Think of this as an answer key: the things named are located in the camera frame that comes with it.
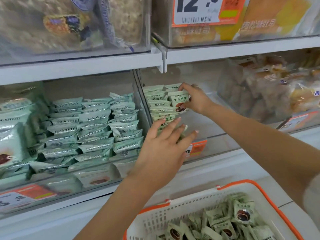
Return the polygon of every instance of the white shelf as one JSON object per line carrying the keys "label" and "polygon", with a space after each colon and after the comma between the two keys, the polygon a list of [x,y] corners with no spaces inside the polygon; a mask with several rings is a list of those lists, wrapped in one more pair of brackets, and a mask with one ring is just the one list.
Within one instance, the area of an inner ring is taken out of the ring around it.
{"label": "white shelf", "polygon": [[161,52],[152,46],[147,53],[4,65],[0,67],[0,85],[161,67],[162,64]]}
{"label": "white shelf", "polygon": [[166,72],[167,65],[170,64],[320,47],[320,37],[288,38],[175,49],[166,48],[157,42],[155,44],[162,51],[164,58],[163,72]]}

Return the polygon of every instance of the barcode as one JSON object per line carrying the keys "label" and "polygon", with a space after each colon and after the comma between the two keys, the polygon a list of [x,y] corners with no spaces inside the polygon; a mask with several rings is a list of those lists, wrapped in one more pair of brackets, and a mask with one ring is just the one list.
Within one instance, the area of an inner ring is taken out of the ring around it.
{"label": "barcode", "polygon": [[197,23],[210,23],[212,17],[183,17],[182,23],[183,24],[197,24]]}

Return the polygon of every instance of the shopping basket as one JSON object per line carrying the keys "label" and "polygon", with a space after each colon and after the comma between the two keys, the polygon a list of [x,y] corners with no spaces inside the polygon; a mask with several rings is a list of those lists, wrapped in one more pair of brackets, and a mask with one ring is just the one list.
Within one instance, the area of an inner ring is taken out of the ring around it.
{"label": "shopping basket", "polygon": [[164,204],[143,209],[131,223],[123,240],[155,240],[156,235],[165,233],[168,222],[179,223],[190,214],[211,210],[231,193],[244,192],[255,202],[255,208],[270,226],[277,240],[303,240],[300,233],[270,200],[263,189],[252,180],[241,180],[222,187],[216,187],[190,194]]}

